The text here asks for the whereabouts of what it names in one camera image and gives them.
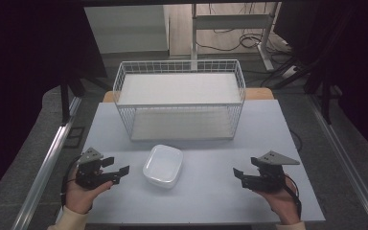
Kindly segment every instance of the wire basket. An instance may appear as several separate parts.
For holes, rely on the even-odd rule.
[[[233,139],[244,88],[233,59],[124,61],[113,97],[131,140]]]

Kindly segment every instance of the gray carpet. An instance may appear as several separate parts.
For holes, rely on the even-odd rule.
[[[162,59],[167,57],[159,54],[156,57],[132,56],[129,60],[150,58]],[[268,74],[263,73],[265,70],[258,55],[215,58],[238,58],[241,61],[245,81],[248,82],[249,87],[260,86],[268,76]],[[112,84],[112,78],[115,76],[120,61],[121,57],[104,57],[109,79],[103,81]],[[246,72],[247,70],[262,73]],[[272,84],[279,80],[280,78],[273,78],[265,83]],[[326,218],[325,222],[310,222],[307,223],[307,226],[309,229],[368,229],[368,216],[348,177],[341,168],[330,142],[318,124],[311,108],[309,96],[303,93],[302,85],[304,82],[304,79],[298,80],[283,89],[273,91],[273,93],[275,98],[279,100],[289,128],[301,139],[293,135],[296,147],[301,149],[301,159]],[[77,120],[74,122],[73,130],[61,151],[29,229],[47,229],[48,225],[56,221],[60,209],[58,194],[61,178],[71,159],[81,153],[98,103],[104,97],[103,89],[85,80],[83,83],[87,92],[82,98]],[[337,101],[331,103],[331,119],[333,128],[368,185],[368,143],[344,116],[343,111],[337,105]],[[45,95],[43,109],[34,129],[0,182],[0,229],[10,229],[13,225],[41,166],[41,162],[56,135],[60,122],[59,90],[55,88]],[[239,229],[250,229],[249,226],[239,227]],[[88,224],[86,227],[86,229],[118,228],[118,226],[93,224]],[[253,225],[252,228],[255,230],[275,229],[273,224]]]

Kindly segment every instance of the human hand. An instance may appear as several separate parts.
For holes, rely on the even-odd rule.
[[[86,190],[76,183],[76,172],[77,170],[73,172],[73,179],[67,183],[65,206],[75,213],[86,214],[91,208],[94,199],[99,194],[109,190],[113,183],[112,181],[107,181],[94,190]]]
[[[287,176],[286,184],[295,193],[296,188]],[[282,189],[275,193],[260,191],[253,192],[265,198],[270,205],[271,210],[279,216],[280,222],[283,225],[291,225],[301,221],[298,217],[297,206],[295,205],[291,195],[286,190]]]

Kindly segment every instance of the white table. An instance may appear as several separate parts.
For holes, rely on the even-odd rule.
[[[150,150],[158,144],[183,151],[183,168],[170,190],[150,184],[142,169]],[[84,150],[93,147],[115,164],[114,172],[130,165],[119,185],[100,195],[90,211],[89,223],[147,224],[251,224],[276,222],[265,200],[242,188],[233,168],[258,175],[250,157],[269,150],[301,162],[276,100],[245,101],[234,140],[131,142],[114,103],[100,103]],[[302,220],[325,220],[303,164],[284,166],[297,183],[303,204]]]

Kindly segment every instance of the black cable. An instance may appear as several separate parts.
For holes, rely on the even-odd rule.
[[[293,134],[295,137],[297,137],[298,142],[300,143],[300,147],[297,148],[297,151],[300,152],[303,149],[303,140],[301,140],[301,137],[295,132],[293,131],[291,128],[289,128],[289,132],[291,132],[291,134]]]
[[[294,182],[294,180],[291,179],[291,177],[289,177],[288,175],[285,174],[285,177],[287,177],[288,179],[291,180],[291,182],[294,184],[295,186],[295,192],[292,191],[292,189],[287,185],[286,181],[283,182],[283,188],[286,190],[286,192],[288,192],[288,194],[292,197],[295,205],[297,206],[297,214],[298,214],[298,218],[301,218],[301,211],[302,211],[302,204],[301,204],[301,200],[299,198],[300,196],[300,192],[298,190],[297,184]]]
[[[214,9],[212,9],[212,4],[210,3],[210,4],[208,4],[208,7],[209,7],[209,10],[210,10],[210,15],[212,14],[212,11],[213,12],[215,12],[215,10]]]
[[[244,3],[243,4],[243,7],[241,8],[241,10],[243,10],[244,9],[244,13],[243,14],[246,14],[246,11],[247,11],[247,3]]]
[[[293,57],[293,55],[289,55],[289,54],[287,54],[287,55],[285,55],[285,54],[271,54],[271,57],[270,57],[271,61],[273,61],[274,63],[277,63],[277,64],[285,64],[285,62],[280,62],[280,61],[274,59],[273,57],[276,57],[276,56],[289,56],[289,57]]]
[[[292,63],[294,63],[295,61],[295,57],[290,57],[283,65],[281,65],[279,68],[277,68],[277,70],[275,72],[273,72],[266,80],[264,80],[260,87],[265,87],[266,86],[266,82],[269,83],[272,79],[279,77],[277,74],[282,71],[284,71],[286,68],[288,68]]]
[[[253,13],[255,13],[255,3],[250,4],[249,14],[252,13],[252,10],[253,10]]]
[[[264,14],[265,14],[265,6],[267,6],[267,3],[264,3]],[[261,33],[261,39],[263,38],[263,34],[265,33],[265,29],[262,29],[262,33]]]
[[[246,86],[247,86],[251,82],[260,81],[260,80],[263,80],[263,79],[265,79],[265,77],[264,78],[259,78],[259,79],[254,79],[254,80],[248,80],[248,81],[245,81],[244,84],[246,84]]]
[[[253,35],[253,34],[243,34],[243,35],[241,35],[240,38],[239,38],[239,44],[237,46],[235,46],[234,48],[231,48],[231,49],[221,49],[221,48],[217,48],[217,47],[213,47],[213,46],[201,45],[198,42],[196,42],[196,44],[200,47],[214,49],[214,50],[218,50],[218,51],[233,51],[233,50],[236,50],[240,46],[243,46],[244,48],[251,49],[251,48],[256,47],[258,45],[258,42],[260,42],[261,40],[259,38],[255,37],[255,36],[249,36],[249,35]],[[258,42],[256,42],[253,45],[250,45],[250,46],[247,46],[247,45],[243,44],[243,42],[245,40],[253,40],[253,39],[256,39]]]
[[[213,30],[215,34],[223,34],[223,33],[228,33],[231,31],[235,31],[235,29],[230,29],[230,30],[226,30],[226,31],[217,31],[217,30]]]
[[[246,73],[253,73],[253,74],[271,74],[271,72],[259,72],[259,71],[254,71],[254,70],[241,70],[242,72],[246,72]]]
[[[283,54],[283,55],[288,55],[288,56],[293,56],[292,52],[286,52],[286,51],[281,51],[281,50],[277,50],[274,48],[274,44],[273,42],[270,40],[270,37],[267,39],[268,43],[270,43],[270,46],[272,46],[273,48],[266,46],[267,51],[270,54]]]
[[[65,203],[66,203],[66,193],[67,193],[67,184],[68,182],[75,180],[75,179],[68,179],[68,176],[70,175],[70,171],[73,168],[74,164],[76,164],[76,162],[81,158],[81,156],[78,156],[76,158],[74,158],[71,163],[68,165],[67,167],[67,171],[65,172],[65,175],[62,177],[62,183],[61,183],[61,193],[60,198],[61,198],[61,207],[64,207]]]

